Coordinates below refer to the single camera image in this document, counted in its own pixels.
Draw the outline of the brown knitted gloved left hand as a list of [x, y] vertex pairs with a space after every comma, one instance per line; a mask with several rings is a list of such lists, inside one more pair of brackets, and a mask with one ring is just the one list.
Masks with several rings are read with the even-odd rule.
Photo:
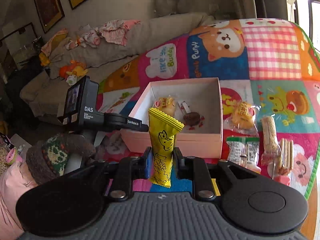
[[26, 163], [37, 185], [64, 175], [71, 154], [89, 158], [96, 149], [84, 136], [56, 134], [46, 141], [38, 141], [26, 153]]

